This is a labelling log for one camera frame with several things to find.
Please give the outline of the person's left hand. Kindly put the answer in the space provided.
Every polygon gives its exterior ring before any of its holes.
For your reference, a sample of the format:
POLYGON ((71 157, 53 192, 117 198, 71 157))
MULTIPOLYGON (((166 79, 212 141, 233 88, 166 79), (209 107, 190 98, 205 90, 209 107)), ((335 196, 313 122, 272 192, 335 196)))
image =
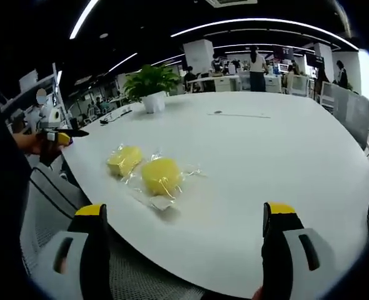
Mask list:
POLYGON ((14 133, 13 138, 20 150, 25 154, 35 154, 40 155, 41 145, 44 140, 44 134, 34 133, 34 134, 23 134, 14 133))

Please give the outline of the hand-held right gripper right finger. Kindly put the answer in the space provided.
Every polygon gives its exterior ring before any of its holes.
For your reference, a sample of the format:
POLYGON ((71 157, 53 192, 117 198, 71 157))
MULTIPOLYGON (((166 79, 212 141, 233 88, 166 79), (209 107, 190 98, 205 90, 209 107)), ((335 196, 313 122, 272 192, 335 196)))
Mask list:
POLYGON ((319 299, 336 275, 329 243, 287 204, 264 203, 261 256, 262 299, 319 299))

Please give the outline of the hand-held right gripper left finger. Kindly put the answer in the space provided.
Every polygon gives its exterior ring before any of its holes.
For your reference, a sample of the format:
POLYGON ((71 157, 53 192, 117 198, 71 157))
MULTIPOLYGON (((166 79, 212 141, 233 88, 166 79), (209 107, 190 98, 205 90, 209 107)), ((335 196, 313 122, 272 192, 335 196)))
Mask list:
POLYGON ((80 208, 40 250, 32 281, 46 299, 111 299, 105 204, 80 208))

